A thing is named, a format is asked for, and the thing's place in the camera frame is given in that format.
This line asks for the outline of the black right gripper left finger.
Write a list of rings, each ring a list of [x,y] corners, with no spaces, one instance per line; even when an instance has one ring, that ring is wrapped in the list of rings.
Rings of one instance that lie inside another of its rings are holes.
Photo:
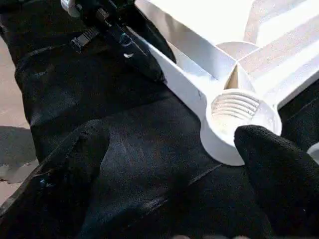
[[[72,239],[109,145],[100,120],[68,135],[0,207],[2,239]]]

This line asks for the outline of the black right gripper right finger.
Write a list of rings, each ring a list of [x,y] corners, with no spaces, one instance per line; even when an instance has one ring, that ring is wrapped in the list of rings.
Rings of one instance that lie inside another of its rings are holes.
[[[235,130],[256,201],[278,236],[319,237],[319,166],[293,142],[262,126]]]

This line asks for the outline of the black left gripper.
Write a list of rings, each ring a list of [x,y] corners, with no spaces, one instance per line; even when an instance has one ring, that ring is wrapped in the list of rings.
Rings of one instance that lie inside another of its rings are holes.
[[[75,7],[87,27],[109,31],[118,57],[148,79],[164,81],[159,63],[139,36],[174,62],[173,51],[157,27],[135,5],[132,6],[132,30],[139,36],[126,27],[122,15],[130,7],[129,0],[76,0]]]

